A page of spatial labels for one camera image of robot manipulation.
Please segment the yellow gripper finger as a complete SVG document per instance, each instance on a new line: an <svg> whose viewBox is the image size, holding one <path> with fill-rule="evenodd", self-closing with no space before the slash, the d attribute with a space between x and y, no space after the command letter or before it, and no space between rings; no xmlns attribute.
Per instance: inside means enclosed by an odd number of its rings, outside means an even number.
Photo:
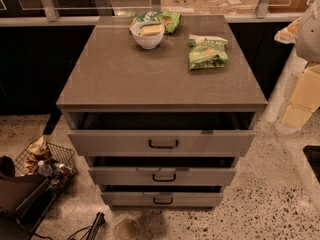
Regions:
<svg viewBox="0 0 320 240"><path fill-rule="evenodd" d="M281 122L291 128L302 127L320 107L320 64L307 67L298 81Z"/></svg>
<svg viewBox="0 0 320 240"><path fill-rule="evenodd" d="M297 18L287 27L279 30L274 36L274 40L284 44L295 43L300 21L301 18Z"/></svg>

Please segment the brown robot base part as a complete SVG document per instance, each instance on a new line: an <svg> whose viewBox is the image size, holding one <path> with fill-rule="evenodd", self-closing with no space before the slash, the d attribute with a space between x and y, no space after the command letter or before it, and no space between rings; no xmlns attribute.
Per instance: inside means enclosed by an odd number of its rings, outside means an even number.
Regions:
<svg viewBox="0 0 320 240"><path fill-rule="evenodd" d="M0 158L0 240L31 240L54 201L43 175L15 175L10 157Z"/></svg>

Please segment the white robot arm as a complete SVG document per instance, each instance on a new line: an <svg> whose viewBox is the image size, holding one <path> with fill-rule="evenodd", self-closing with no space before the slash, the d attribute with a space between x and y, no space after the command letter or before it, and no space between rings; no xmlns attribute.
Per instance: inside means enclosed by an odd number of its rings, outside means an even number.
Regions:
<svg viewBox="0 0 320 240"><path fill-rule="evenodd" d="M296 54L311 67L298 74L298 81L281 122L291 128L302 127L320 107L320 0L314 0L304 14L278 31L280 43L294 43Z"/></svg>

